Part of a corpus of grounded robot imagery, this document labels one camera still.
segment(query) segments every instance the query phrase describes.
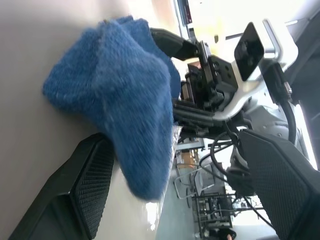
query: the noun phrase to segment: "white table surface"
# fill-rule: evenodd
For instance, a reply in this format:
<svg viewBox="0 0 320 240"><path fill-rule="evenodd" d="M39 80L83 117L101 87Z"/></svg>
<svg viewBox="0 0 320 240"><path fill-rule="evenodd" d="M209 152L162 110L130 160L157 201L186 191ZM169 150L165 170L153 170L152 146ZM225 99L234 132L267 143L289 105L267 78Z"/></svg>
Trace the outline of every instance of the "white table surface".
<svg viewBox="0 0 320 240"><path fill-rule="evenodd" d="M41 87L84 28L132 14L179 32L170 0L2 0L0 3L0 240L49 176L97 130L54 109ZM155 238L161 203L134 197L115 164L97 240Z"/></svg>

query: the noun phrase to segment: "desk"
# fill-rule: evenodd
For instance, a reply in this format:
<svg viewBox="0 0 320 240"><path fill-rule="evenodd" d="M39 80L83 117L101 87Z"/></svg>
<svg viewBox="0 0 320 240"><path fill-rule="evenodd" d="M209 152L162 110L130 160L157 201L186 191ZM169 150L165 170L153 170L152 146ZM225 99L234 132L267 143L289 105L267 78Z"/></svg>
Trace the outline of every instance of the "desk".
<svg viewBox="0 0 320 240"><path fill-rule="evenodd" d="M77 144L97 132L80 116L54 109L41 93L44 80L86 27L128 14L179 32L170 0L1 2L0 240ZM135 198L116 163L96 239L154 239L161 207Z"/></svg>

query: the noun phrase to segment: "blue fuzzy fabric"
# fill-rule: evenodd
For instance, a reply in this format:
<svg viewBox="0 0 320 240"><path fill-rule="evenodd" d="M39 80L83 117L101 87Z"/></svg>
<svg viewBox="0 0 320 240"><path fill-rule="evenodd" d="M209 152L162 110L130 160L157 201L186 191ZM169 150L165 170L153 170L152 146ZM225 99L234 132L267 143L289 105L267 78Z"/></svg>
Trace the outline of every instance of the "blue fuzzy fabric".
<svg viewBox="0 0 320 240"><path fill-rule="evenodd" d="M43 85L52 105L81 113L105 133L130 190L159 199L170 172L172 97L180 76L154 43L148 23L132 17L87 29Z"/></svg>

